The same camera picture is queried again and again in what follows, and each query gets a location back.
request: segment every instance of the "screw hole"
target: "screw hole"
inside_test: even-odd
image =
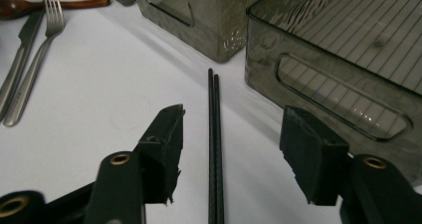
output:
[[[387,164],[385,164],[385,162],[375,157],[366,157],[364,162],[366,163],[366,165],[377,169],[385,169],[387,167]]]
[[[130,156],[128,154],[118,154],[111,159],[110,163],[112,165],[122,165],[129,162],[129,160]]]
[[[18,196],[0,203],[0,218],[8,217],[20,212],[29,203],[27,196]]]

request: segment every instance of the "black chopstick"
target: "black chopstick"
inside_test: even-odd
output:
[[[224,223],[223,162],[221,148],[220,85],[208,70],[209,98],[209,205],[208,223]]]

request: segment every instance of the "cutlery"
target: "cutlery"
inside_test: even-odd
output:
[[[83,9],[108,6],[110,0],[86,0],[60,2],[62,8]],[[44,8],[44,2],[28,2],[25,0],[0,0],[0,19],[14,19]]]
[[[39,48],[31,66],[4,118],[4,125],[13,126],[20,120],[38,71],[51,42],[65,29],[65,19],[59,0],[44,0],[47,15],[47,39]]]
[[[12,101],[13,94],[18,87],[19,80],[21,79],[22,73],[25,69],[25,64],[28,60],[28,55],[31,51],[31,47],[38,28],[40,27],[43,15],[43,10],[33,12],[19,33],[21,46],[16,52],[15,60],[13,61],[9,74],[0,89],[0,120],[2,120],[6,114],[6,110]]]

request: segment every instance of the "table surface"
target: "table surface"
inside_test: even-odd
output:
[[[0,82],[26,19],[0,20]],[[0,125],[0,196],[31,189],[50,202],[93,182],[103,158],[133,150],[161,109],[183,104],[175,202],[146,205],[147,222],[207,223],[212,68],[221,81],[226,222],[340,223],[338,205],[308,205],[296,184],[279,150],[283,110],[245,84],[245,49],[216,64],[142,17],[136,4],[66,10],[65,19],[22,120]],[[28,63],[45,29],[44,19]]]

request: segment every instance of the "wooden spoon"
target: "wooden spoon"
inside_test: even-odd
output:
[[[65,9],[97,8],[107,6],[109,3],[109,0],[60,2],[62,8]],[[0,0],[0,19],[7,20],[19,18],[42,8],[44,8],[44,2]]]

